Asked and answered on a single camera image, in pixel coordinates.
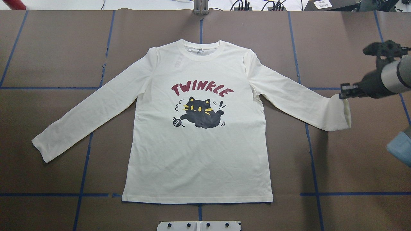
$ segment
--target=cartoon cat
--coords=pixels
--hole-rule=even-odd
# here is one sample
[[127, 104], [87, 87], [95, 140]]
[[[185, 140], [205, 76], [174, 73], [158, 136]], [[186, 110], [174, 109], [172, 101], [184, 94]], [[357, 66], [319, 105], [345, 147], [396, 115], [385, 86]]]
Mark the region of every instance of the cartoon cat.
[[186, 114], [180, 116], [180, 119], [187, 119], [194, 123], [196, 127], [209, 128], [216, 127], [220, 123], [223, 111], [214, 112], [210, 107], [210, 100], [196, 100], [190, 97], [187, 104], [184, 105]]

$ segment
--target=red cylinder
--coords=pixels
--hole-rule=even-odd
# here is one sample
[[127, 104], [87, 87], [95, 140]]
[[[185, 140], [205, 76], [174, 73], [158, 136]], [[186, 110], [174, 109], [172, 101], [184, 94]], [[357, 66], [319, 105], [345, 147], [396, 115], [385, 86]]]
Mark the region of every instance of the red cylinder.
[[10, 9], [26, 9], [24, 3], [20, 0], [3, 0], [6, 5], [10, 7]]

